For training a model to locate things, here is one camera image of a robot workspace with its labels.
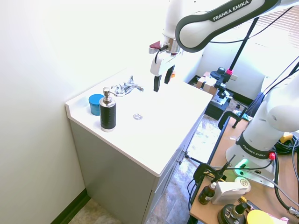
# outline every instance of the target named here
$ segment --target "faucet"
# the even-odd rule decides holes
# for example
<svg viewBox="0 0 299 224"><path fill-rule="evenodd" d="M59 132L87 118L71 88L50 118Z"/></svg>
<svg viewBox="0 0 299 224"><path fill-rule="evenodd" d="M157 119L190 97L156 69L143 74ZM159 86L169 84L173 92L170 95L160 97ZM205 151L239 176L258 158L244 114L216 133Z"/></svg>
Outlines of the faucet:
<svg viewBox="0 0 299 224"><path fill-rule="evenodd" d="M114 88L115 88L114 92L111 91L111 93L116 97L123 97L129 94L133 89L138 89L141 92L144 91L143 87L134 83L133 76L130 77L127 83L124 82L123 85L118 84L118 85L111 86L111 89Z"/></svg>

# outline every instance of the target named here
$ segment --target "blue lid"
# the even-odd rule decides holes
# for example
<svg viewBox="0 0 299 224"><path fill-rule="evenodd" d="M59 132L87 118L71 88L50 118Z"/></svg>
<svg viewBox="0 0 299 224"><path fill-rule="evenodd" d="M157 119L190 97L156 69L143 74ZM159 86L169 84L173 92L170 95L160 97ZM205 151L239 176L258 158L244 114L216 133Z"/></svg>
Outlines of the blue lid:
<svg viewBox="0 0 299 224"><path fill-rule="evenodd" d="M88 101L90 104L100 105L100 99L102 99L103 97L104 96L101 94L94 94L89 97Z"/></svg>

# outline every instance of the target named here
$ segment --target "desk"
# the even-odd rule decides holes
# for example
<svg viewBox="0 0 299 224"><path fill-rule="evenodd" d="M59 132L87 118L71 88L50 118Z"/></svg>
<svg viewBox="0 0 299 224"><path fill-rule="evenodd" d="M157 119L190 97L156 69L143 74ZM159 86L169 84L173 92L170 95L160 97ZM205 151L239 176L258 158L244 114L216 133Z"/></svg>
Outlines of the desk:
<svg viewBox="0 0 299 224"><path fill-rule="evenodd" d="M211 154L209 162L212 166L223 166L226 163L225 151L227 148L235 144L235 139L239 137L241 132L246 128L247 121L242 120L238 123L236 129L232 128L235 119L230 118L226 121L225 126L218 138L216 146ZM293 199L298 199L297 179L292 167L292 157L290 155L279 156L279 186L286 191L286 193ZM234 181L236 175L232 170L227 170L224 173L227 176L227 181ZM211 183L211 178L205 177L193 194L193 204L190 210L190 219L188 223L195 224L197 220L207 224L218 224L217 214L223 208L222 205L202 205L198 201L198 196L202 189ZM263 211L272 214L277 218L287 217L290 219L290 224L297 224L299 221L287 213L275 196L274 189L265 187L261 184L250 181L251 191L245 197L253 202L257 207ZM288 200L282 193L280 193L282 200L288 205L296 207L290 200Z"/></svg>

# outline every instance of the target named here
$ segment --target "soap pump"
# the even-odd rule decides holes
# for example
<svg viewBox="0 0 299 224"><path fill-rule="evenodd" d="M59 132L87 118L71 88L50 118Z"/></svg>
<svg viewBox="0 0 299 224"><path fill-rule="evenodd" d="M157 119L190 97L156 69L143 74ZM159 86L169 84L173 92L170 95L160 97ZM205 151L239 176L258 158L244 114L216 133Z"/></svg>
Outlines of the soap pump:
<svg viewBox="0 0 299 224"><path fill-rule="evenodd" d="M104 97L100 100L101 129L111 132L116 126L116 102L110 96L110 88L103 89Z"/></svg>

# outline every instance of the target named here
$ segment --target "gray cabinet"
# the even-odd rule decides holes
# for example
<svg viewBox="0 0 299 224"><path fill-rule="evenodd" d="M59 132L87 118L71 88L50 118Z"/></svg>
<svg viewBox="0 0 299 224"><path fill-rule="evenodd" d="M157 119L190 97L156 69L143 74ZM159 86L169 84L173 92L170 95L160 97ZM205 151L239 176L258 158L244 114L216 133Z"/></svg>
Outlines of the gray cabinet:
<svg viewBox="0 0 299 224"><path fill-rule="evenodd" d="M92 133L71 121L88 195L124 224L144 224L167 189L202 119L193 128L159 177L154 176Z"/></svg>

